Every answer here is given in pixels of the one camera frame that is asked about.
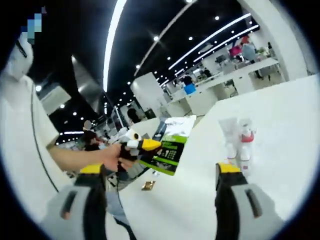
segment human arm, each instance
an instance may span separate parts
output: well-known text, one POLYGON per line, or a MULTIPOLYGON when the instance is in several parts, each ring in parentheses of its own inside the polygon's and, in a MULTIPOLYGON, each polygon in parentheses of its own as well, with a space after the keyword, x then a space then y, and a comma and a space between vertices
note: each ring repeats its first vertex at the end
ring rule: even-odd
POLYGON ((112 144, 105 149, 95 151, 73 151, 49 146, 48 151, 62 171, 79 171, 88 165, 103 163, 111 171, 118 171, 118 162, 127 170, 135 162, 120 158, 121 145, 112 144))

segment blue object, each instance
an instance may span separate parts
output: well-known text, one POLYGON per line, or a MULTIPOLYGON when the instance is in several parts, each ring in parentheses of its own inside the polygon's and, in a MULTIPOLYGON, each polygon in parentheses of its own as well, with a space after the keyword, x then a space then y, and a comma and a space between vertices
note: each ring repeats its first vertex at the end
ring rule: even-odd
POLYGON ((192 94, 196 91, 196 87, 193 83, 184 87, 184 91, 187 95, 192 94))

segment cable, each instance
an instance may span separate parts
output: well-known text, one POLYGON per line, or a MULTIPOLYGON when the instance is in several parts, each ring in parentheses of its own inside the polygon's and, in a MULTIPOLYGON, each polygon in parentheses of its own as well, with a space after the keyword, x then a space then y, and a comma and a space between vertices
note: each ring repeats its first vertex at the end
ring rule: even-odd
POLYGON ((47 175, 50 183, 52 184, 52 186, 54 187, 54 189, 58 193, 59 190, 56 187, 56 185, 54 184, 54 182, 52 181, 51 177, 49 176, 49 173, 48 173, 48 171, 46 169, 46 166, 44 164, 44 160, 43 160, 43 158, 41 156, 41 153, 40 153, 40 150, 39 150, 39 145, 38 145, 38 142, 37 142, 36 128, 35 128, 35 117, 34 117, 34 89, 35 89, 35 84, 33 83, 32 86, 31 86, 31 104, 30 104, 30 108, 31 108, 31 122, 32 122, 32 131, 33 131, 33 138, 34 138, 34 142, 35 142, 35 147, 36 147, 36 150, 38 152, 38 155, 39 155, 42 167, 44 169, 44 172, 47 175))

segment white pillar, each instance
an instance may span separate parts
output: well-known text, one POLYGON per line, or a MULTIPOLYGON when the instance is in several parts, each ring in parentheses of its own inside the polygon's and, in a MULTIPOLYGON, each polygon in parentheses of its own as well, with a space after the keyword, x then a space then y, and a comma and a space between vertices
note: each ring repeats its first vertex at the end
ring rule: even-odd
POLYGON ((151 72, 136 78, 130 88, 144 112, 152 109, 157 117, 162 116, 160 108, 166 105, 167 101, 164 91, 151 72))
POLYGON ((269 0, 238 0, 270 39, 286 81, 306 77, 307 66, 290 26, 269 0))

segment white countertop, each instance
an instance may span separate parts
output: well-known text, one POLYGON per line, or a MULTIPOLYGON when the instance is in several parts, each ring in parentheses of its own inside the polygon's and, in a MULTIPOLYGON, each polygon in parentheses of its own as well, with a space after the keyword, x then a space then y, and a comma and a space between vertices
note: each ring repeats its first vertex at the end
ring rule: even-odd
POLYGON ((219 101, 191 132, 174 176, 148 170, 120 192, 138 240, 212 240, 217 230, 215 164, 224 160, 218 120, 249 117, 257 128, 253 171, 247 178, 290 219, 315 179, 319 162, 318 76, 219 101), (141 191, 155 180, 152 191, 141 191))

